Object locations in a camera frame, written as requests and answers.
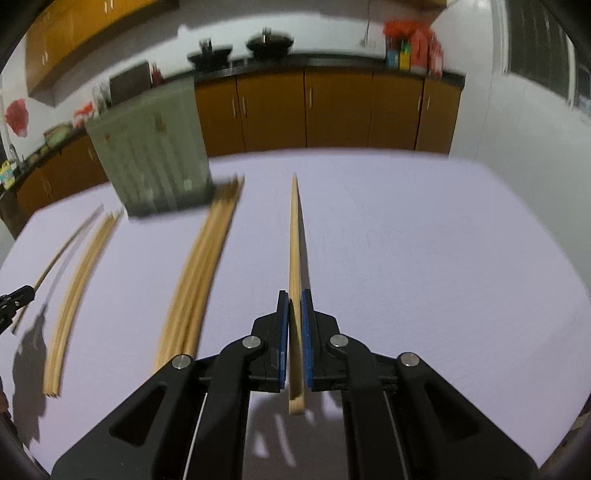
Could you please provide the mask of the colourful boxes on counter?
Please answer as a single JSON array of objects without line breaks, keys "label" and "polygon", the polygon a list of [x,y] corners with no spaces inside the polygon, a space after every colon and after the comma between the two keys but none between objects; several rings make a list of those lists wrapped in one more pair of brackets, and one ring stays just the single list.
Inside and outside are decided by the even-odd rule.
[{"label": "colourful boxes on counter", "polygon": [[408,45],[389,49],[386,59],[389,68],[401,71],[411,70],[411,48]]}]

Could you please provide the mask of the black lidded pot right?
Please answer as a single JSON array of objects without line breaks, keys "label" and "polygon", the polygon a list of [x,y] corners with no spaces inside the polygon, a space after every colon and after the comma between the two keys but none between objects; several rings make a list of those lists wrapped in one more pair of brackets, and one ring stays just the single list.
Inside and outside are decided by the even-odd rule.
[{"label": "black lidded pot right", "polygon": [[271,61],[286,57],[294,45],[294,38],[265,28],[259,35],[250,38],[245,45],[256,59]]}]

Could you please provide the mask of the black countertop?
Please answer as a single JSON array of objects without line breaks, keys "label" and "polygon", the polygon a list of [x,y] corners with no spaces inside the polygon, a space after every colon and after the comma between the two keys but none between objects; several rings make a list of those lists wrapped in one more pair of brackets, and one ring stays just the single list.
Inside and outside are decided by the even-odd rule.
[{"label": "black countertop", "polygon": [[449,154],[466,78],[389,68],[382,60],[291,55],[189,71],[205,149],[213,158],[296,148]]}]

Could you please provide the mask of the black wok left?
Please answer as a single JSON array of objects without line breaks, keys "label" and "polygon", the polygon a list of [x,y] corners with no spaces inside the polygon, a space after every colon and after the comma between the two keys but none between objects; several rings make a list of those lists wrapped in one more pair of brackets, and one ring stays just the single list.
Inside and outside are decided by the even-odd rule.
[{"label": "black wok left", "polygon": [[211,38],[208,38],[201,40],[199,46],[199,51],[187,55],[187,60],[197,71],[211,72],[228,68],[232,45],[214,46]]}]

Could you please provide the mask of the right window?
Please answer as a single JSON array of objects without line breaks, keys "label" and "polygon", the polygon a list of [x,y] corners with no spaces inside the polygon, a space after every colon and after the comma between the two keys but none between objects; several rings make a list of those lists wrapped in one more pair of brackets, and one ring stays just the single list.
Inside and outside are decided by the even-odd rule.
[{"label": "right window", "polygon": [[590,64],[540,1],[505,3],[508,71],[590,113]]}]

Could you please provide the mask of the red plastic bag on wall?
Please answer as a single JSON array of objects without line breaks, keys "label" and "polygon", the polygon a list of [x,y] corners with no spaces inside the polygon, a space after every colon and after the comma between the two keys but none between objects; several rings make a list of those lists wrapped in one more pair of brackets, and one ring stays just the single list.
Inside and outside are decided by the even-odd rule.
[{"label": "red plastic bag on wall", "polygon": [[27,137],[29,112],[24,98],[14,100],[8,105],[5,111],[5,121],[17,137]]}]

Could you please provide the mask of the grey perforated utensil holder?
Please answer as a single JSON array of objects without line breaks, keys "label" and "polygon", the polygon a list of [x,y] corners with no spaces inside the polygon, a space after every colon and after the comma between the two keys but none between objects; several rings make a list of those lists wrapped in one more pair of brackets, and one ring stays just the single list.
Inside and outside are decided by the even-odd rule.
[{"label": "grey perforated utensil holder", "polygon": [[86,123],[100,164],[130,217],[211,200],[214,186],[191,78],[166,83]]}]

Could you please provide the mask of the dark cutting board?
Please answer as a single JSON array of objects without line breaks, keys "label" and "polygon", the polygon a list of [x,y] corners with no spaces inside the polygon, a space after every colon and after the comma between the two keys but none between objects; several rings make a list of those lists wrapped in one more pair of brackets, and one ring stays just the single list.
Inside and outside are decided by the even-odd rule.
[{"label": "dark cutting board", "polygon": [[150,88],[150,65],[144,61],[109,79],[111,105],[119,105]]}]

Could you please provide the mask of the upper wooden kitchen cabinets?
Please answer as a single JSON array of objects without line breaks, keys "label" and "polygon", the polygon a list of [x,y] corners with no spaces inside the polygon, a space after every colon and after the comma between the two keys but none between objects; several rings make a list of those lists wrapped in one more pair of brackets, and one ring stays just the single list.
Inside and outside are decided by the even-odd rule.
[{"label": "upper wooden kitchen cabinets", "polygon": [[53,1],[26,33],[27,94],[50,89],[73,65],[114,36],[163,12],[177,1]]}]

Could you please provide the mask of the lower wooden kitchen cabinets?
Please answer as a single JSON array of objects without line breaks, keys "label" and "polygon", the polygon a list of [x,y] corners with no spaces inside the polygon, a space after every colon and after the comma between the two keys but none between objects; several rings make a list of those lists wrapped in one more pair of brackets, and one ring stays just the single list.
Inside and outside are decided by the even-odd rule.
[{"label": "lower wooden kitchen cabinets", "polygon": [[466,84],[368,68],[290,68],[135,93],[30,159],[6,194],[26,215],[113,182],[134,216],[211,192],[207,163],[298,148],[450,151]]}]

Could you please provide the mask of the wooden kitchen cabinets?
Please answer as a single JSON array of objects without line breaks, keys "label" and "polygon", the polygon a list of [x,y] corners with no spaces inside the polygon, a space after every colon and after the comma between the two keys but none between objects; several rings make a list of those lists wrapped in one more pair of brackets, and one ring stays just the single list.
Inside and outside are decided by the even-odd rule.
[{"label": "wooden kitchen cabinets", "polygon": [[26,215],[113,182],[134,216],[211,192],[207,163],[298,148],[450,151],[466,84],[368,68],[290,68],[135,93],[30,159],[6,194]]},{"label": "wooden kitchen cabinets", "polygon": [[114,36],[163,12],[177,1],[53,1],[26,33],[27,94],[50,89],[73,65]]}]

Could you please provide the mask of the red bag on counter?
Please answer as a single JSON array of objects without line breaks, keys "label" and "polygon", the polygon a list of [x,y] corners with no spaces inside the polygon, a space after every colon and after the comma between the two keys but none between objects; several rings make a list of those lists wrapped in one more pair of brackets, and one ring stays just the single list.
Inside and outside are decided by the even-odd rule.
[{"label": "red bag on counter", "polygon": [[429,58],[430,47],[437,39],[436,33],[427,23],[416,20],[388,21],[383,27],[386,37],[387,50],[401,52],[402,42],[411,45],[413,61],[426,62]]}]

